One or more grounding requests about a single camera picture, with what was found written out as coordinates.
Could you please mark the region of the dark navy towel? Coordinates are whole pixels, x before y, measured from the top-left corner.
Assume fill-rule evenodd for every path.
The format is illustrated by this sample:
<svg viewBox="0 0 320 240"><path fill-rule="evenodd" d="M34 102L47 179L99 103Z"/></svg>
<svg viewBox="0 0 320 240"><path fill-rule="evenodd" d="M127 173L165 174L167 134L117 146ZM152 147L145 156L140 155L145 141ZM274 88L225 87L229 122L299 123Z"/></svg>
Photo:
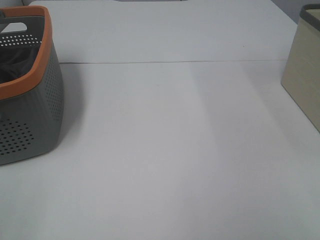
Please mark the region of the dark navy towel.
<svg viewBox="0 0 320 240"><path fill-rule="evenodd" d="M0 49L0 83L7 83L27 74L38 55L40 45L5 47Z"/></svg>

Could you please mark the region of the grey basket with orange rim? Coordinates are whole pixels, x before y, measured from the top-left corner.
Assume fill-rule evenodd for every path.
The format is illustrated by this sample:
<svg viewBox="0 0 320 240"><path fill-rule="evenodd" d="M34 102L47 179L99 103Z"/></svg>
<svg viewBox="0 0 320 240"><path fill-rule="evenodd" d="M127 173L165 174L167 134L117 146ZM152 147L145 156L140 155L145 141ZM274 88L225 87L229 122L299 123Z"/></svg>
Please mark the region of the grey basket with orange rim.
<svg viewBox="0 0 320 240"><path fill-rule="evenodd" d="M64 114L64 82L46 7L2 8L0 22L26 25L25 30L1 33L0 49L40 45L27 74L0 83L0 163L6 165L56 146Z"/></svg>

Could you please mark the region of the beige fabric storage box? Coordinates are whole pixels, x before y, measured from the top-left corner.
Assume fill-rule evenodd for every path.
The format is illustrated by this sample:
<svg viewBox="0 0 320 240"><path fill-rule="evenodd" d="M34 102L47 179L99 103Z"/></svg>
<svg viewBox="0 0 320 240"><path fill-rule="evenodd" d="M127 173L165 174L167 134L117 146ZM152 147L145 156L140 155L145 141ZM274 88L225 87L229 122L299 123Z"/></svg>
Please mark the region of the beige fabric storage box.
<svg viewBox="0 0 320 240"><path fill-rule="evenodd" d="M320 5L302 6L281 85L320 129Z"/></svg>

